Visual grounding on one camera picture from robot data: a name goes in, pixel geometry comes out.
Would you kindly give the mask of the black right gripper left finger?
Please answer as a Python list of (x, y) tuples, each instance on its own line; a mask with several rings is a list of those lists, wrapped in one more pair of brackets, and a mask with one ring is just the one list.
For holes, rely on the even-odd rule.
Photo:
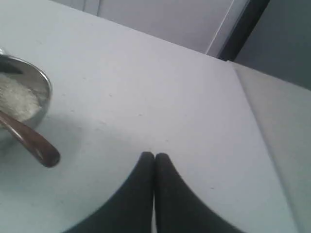
[(96, 212), (68, 233), (150, 233), (155, 157), (143, 152), (122, 186)]

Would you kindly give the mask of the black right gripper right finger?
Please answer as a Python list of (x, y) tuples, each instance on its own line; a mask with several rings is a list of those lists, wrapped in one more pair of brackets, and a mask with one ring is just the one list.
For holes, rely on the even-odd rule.
[(158, 233), (240, 233), (187, 186), (169, 156), (155, 157), (155, 224)]

